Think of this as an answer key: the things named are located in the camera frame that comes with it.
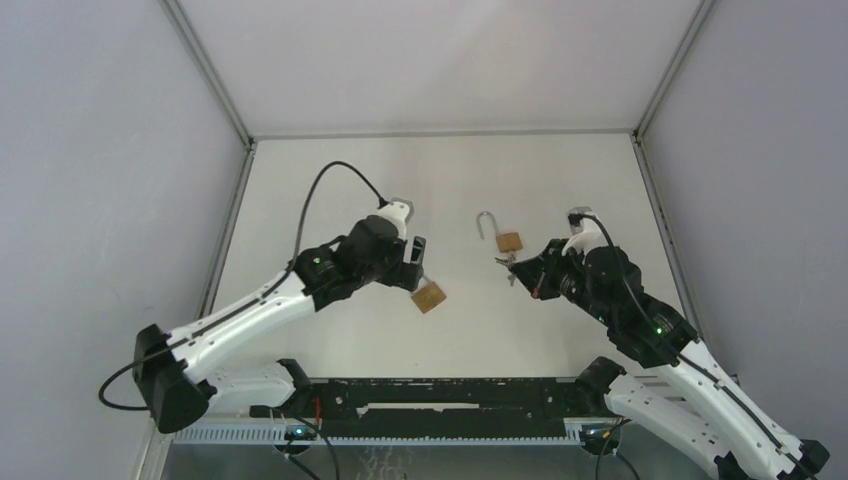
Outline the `silver key bunch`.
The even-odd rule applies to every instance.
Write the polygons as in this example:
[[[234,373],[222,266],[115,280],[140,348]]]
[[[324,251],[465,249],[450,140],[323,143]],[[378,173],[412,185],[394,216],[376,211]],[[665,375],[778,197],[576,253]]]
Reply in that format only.
[[[515,281],[516,281],[516,275],[513,271],[513,266],[516,263],[516,260],[517,260],[517,253],[515,251],[510,251],[503,257],[496,257],[495,258],[495,262],[498,265],[503,266],[508,271],[507,281],[509,282],[509,285],[511,287],[514,286]]]

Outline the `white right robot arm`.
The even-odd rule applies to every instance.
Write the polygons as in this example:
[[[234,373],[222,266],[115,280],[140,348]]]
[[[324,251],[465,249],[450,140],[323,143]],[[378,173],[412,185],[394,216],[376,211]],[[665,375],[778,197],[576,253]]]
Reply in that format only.
[[[814,479],[830,458],[771,419],[718,364],[683,316],[646,293],[641,271],[599,234],[553,239],[538,255],[501,261],[537,300],[564,298],[601,323],[616,349],[675,389],[665,400],[621,365],[597,358],[581,374],[578,402],[634,421],[712,479]]]

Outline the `short shackle brass padlock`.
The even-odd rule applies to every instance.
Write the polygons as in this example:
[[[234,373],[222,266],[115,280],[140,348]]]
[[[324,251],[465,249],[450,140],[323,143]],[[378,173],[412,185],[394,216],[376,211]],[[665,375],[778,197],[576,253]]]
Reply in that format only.
[[[447,296],[441,287],[424,275],[420,280],[420,285],[412,292],[411,300],[416,308],[422,313],[427,314],[442,304]]]

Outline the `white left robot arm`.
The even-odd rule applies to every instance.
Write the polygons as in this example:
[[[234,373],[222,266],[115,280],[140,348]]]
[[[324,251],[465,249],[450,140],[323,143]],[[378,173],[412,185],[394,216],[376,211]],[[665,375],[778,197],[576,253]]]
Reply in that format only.
[[[380,215],[347,235],[305,249],[255,293],[169,332],[156,324],[135,338],[132,379],[157,430],[175,433],[203,417],[227,389],[211,380],[236,349],[275,327],[310,316],[379,283],[408,292],[424,274],[427,241],[402,237]]]

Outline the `long shackle brass padlock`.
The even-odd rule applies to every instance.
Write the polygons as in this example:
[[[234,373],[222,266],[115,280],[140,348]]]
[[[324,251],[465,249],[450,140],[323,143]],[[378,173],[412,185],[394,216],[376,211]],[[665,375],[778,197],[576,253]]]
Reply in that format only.
[[[502,232],[499,229],[495,216],[489,211],[482,211],[476,215],[475,224],[481,240],[485,239],[483,220],[488,219],[491,223],[492,231],[497,249],[500,253],[517,253],[523,249],[523,242],[517,232]]]

